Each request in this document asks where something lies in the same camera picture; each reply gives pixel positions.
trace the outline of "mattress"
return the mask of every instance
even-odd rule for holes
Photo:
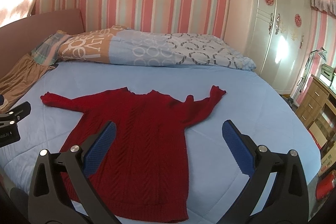
[[[30,102],[31,114],[18,124],[21,140],[0,149],[0,166],[15,185],[28,193],[39,151],[58,152],[80,120],[82,113],[44,106],[40,96],[46,92],[72,99],[126,86],[136,94],[156,90],[185,101],[189,94],[195,100],[208,97],[212,85],[226,90],[227,94],[206,120],[185,130],[189,160],[189,219],[185,223],[216,223],[248,181],[223,140],[221,127],[227,119],[257,145],[266,145],[272,152],[297,150],[307,183],[313,179],[320,168],[320,152],[294,112],[264,80],[251,71],[197,65],[60,63],[17,103]],[[265,204],[274,177],[275,174],[270,176],[254,212]],[[75,205],[83,212],[79,203]]]

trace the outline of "brown cloth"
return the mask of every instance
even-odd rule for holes
[[[0,79],[0,94],[5,102],[0,106],[0,113],[6,113],[11,107],[53,66],[42,66],[25,54],[15,66]]]

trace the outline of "silver screw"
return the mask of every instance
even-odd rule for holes
[[[293,156],[293,157],[296,157],[297,156],[297,152],[295,151],[295,150],[291,150],[291,155]]]
[[[77,152],[79,150],[79,146],[78,145],[74,145],[70,148],[71,152]]]
[[[259,151],[263,152],[263,153],[267,152],[267,150],[268,150],[267,147],[264,146],[264,145],[260,145],[258,148],[259,148]]]
[[[45,156],[47,153],[48,153],[48,150],[43,149],[43,150],[41,150],[40,155]]]

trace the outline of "red sweater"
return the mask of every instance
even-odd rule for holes
[[[188,219],[188,157],[184,129],[209,116],[226,92],[213,86],[210,97],[180,102],[155,90],[137,95],[127,88],[68,99],[41,96],[45,105],[83,112],[61,152],[113,121],[117,134],[96,174],[89,177],[107,207],[117,216],[153,222]],[[64,174],[69,196],[78,201]]]

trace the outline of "pink headboard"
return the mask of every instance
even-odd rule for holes
[[[0,28],[0,79],[26,53],[57,30],[68,34],[84,32],[79,9],[34,15]]]

